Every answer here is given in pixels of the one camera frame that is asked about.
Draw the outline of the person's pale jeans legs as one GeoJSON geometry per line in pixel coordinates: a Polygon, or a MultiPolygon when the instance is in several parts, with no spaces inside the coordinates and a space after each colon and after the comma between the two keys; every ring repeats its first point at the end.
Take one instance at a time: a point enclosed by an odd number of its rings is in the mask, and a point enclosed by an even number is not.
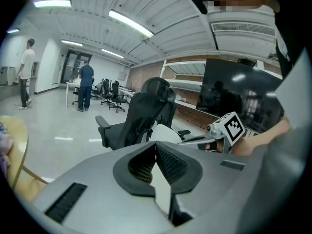
{"type": "Polygon", "coordinates": [[[276,90],[290,129],[264,147],[253,190],[242,210],[238,234],[295,233],[309,218],[312,167],[312,62],[304,49],[276,90]]]}

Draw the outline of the white metal shelving rack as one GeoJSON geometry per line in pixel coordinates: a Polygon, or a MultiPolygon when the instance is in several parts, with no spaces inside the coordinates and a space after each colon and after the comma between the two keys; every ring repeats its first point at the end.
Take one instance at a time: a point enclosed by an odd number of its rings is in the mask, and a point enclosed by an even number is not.
{"type": "Polygon", "coordinates": [[[206,61],[204,60],[164,61],[160,77],[167,80],[177,94],[177,104],[192,109],[196,108],[202,87],[205,64],[206,61]]]}

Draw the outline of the white ceiling air conditioner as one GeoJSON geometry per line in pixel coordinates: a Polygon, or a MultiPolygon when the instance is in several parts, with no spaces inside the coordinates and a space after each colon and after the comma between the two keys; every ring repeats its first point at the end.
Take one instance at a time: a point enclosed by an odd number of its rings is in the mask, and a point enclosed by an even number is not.
{"type": "Polygon", "coordinates": [[[274,13],[265,6],[241,12],[210,11],[207,21],[220,52],[263,59],[276,53],[274,13]]]}

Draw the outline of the black double door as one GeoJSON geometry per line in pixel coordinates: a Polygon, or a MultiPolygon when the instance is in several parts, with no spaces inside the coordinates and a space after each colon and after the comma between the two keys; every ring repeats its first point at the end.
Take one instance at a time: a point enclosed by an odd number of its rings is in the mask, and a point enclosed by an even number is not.
{"type": "Polygon", "coordinates": [[[90,54],[69,50],[63,65],[60,82],[65,84],[77,78],[79,70],[84,65],[84,62],[90,61],[91,58],[92,55],[90,54]]]}

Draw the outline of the white table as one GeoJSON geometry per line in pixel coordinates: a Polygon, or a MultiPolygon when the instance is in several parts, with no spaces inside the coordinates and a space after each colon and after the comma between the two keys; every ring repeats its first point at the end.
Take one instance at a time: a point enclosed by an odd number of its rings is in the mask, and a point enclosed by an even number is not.
{"type": "Polygon", "coordinates": [[[68,107],[68,95],[69,95],[69,88],[79,88],[80,84],[75,82],[67,82],[66,83],[66,94],[65,94],[65,107],[68,107]]]}

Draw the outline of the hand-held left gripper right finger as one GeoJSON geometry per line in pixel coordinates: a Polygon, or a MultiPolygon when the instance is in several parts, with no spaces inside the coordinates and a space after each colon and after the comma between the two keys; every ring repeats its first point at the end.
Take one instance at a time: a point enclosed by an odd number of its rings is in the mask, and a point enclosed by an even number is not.
{"type": "Polygon", "coordinates": [[[258,176],[258,151],[250,157],[209,153],[156,142],[157,164],[171,185],[168,218],[157,227],[239,227],[258,176]]]}

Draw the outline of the large black television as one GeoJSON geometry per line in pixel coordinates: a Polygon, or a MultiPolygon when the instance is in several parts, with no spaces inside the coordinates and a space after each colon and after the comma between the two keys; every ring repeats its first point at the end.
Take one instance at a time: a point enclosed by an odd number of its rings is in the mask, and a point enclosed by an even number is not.
{"type": "Polygon", "coordinates": [[[236,112],[244,127],[263,133],[284,116],[275,95],[281,82],[242,63],[208,59],[196,109],[215,117],[236,112]]]}

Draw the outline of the person's black shirt torso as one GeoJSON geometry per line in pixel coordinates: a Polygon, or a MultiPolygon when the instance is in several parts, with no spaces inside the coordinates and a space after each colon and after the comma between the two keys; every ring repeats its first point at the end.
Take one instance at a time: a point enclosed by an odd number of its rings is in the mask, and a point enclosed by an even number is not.
{"type": "Polygon", "coordinates": [[[275,25],[278,30],[276,54],[283,78],[292,70],[305,47],[304,36],[296,21],[296,18],[291,18],[286,7],[281,7],[280,11],[275,13],[275,25]]]}

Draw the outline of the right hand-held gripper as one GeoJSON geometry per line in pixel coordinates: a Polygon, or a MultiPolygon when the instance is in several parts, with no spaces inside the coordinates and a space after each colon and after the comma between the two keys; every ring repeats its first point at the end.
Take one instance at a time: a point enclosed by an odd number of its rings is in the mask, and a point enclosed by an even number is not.
{"type": "Polygon", "coordinates": [[[222,152],[231,153],[233,145],[243,136],[245,128],[236,112],[227,113],[207,127],[207,134],[191,137],[178,145],[198,145],[222,140],[222,152]]]}

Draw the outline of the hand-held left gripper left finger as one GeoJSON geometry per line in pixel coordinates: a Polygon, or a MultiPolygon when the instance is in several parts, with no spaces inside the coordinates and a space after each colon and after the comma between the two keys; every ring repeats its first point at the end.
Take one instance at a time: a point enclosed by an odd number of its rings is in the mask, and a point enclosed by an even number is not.
{"type": "Polygon", "coordinates": [[[88,158],[34,200],[56,234],[161,234],[174,225],[150,185],[156,144],[145,142],[88,158]]]}

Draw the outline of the round wooden table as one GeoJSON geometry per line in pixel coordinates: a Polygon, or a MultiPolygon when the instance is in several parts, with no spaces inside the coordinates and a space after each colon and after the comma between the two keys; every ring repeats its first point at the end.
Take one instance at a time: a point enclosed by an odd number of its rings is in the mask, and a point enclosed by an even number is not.
{"type": "Polygon", "coordinates": [[[15,194],[28,202],[33,202],[44,187],[47,180],[29,170],[24,162],[28,150],[28,131],[24,122],[13,116],[0,116],[13,146],[8,151],[10,165],[7,170],[7,182],[15,194]]]}

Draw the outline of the person's right forearm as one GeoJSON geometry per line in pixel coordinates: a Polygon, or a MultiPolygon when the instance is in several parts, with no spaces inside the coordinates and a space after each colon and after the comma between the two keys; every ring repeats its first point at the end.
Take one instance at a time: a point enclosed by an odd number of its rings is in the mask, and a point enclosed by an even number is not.
{"type": "Polygon", "coordinates": [[[286,133],[289,129],[289,120],[284,117],[274,127],[262,134],[240,138],[232,147],[231,154],[236,156],[250,156],[255,147],[269,144],[274,138],[286,133]]]}

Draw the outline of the pink cloth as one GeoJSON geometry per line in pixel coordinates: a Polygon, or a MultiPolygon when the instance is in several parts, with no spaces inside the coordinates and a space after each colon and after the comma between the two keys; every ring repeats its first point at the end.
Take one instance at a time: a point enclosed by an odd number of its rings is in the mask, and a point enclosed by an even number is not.
{"type": "Polygon", "coordinates": [[[10,166],[8,153],[13,146],[14,146],[13,139],[10,137],[8,133],[0,134],[0,168],[5,177],[7,177],[7,170],[10,166]]]}

